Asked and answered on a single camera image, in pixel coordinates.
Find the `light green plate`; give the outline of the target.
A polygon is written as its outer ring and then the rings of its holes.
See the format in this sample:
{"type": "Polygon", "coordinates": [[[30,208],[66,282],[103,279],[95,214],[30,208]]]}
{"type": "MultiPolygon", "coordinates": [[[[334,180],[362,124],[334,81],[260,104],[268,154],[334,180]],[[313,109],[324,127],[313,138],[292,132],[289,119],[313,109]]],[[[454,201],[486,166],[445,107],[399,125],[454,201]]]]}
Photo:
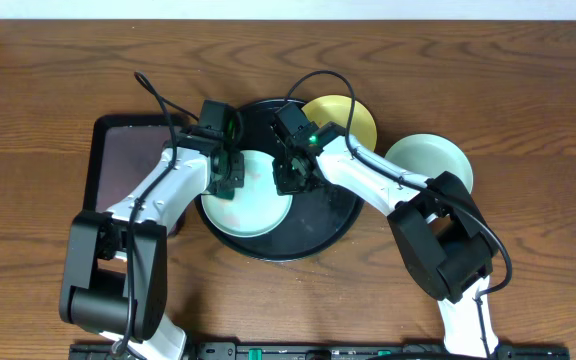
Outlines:
{"type": "Polygon", "coordinates": [[[390,147],[385,159],[414,173],[435,178],[445,171],[456,175],[469,193],[474,175],[465,153],[453,142],[439,135],[414,134],[390,147]]]}
{"type": "Polygon", "coordinates": [[[256,150],[244,150],[242,154],[244,186],[234,190],[232,199],[202,195],[201,207],[218,230],[251,238],[275,229],[288,215],[293,196],[278,194],[271,155],[256,150]]]}

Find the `light green plate front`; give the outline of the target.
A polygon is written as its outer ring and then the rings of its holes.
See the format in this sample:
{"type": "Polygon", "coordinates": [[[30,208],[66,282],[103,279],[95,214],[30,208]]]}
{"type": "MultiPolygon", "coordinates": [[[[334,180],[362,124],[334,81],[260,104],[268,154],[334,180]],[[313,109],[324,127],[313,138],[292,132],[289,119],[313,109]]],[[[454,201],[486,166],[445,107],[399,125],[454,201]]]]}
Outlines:
{"type": "Polygon", "coordinates": [[[469,193],[474,175],[465,153],[453,142],[439,135],[414,134],[390,147],[385,159],[414,173],[435,178],[445,171],[456,175],[469,193]]]}

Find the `green sponge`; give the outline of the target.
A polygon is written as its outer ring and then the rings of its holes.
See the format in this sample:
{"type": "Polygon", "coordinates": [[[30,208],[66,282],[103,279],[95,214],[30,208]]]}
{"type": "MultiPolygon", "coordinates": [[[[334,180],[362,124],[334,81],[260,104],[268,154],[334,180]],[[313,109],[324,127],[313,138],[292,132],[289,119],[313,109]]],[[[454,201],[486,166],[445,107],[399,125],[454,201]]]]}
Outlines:
{"type": "Polygon", "coordinates": [[[214,196],[223,200],[233,200],[235,197],[234,188],[221,188],[214,193],[214,196]]]}

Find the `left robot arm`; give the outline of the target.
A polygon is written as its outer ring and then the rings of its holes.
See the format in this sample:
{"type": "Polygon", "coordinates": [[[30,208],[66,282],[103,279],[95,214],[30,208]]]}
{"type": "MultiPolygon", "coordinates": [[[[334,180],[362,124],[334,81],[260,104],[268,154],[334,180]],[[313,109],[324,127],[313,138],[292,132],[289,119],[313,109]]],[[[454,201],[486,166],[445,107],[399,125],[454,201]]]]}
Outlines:
{"type": "Polygon", "coordinates": [[[197,124],[172,130],[159,162],[121,201],[72,221],[59,301],[61,319],[112,340],[110,354],[181,359],[186,333],[166,316],[167,237],[203,193],[244,184],[236,149],[241,115],[207,100],[197,124]]]}

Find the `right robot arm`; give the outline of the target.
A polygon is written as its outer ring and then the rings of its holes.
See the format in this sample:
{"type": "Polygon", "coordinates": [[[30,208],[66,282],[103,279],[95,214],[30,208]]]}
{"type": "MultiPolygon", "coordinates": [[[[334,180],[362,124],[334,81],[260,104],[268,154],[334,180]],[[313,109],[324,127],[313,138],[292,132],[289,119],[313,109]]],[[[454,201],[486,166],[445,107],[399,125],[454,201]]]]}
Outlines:
{"type": "Polygon", "coordinates": [[[292,102],[275,112],[272,128],[284,147],[273,163],[279,194],[335,185],[379,210],[408,273],[440,305],[447,352],[492,358],[499,340],[488,308],[496,290],[490,274],[493,258],[507,252],[463,182],[448,171],[432,178],[403,169],[347,128],[309,121],[292,102]]]}

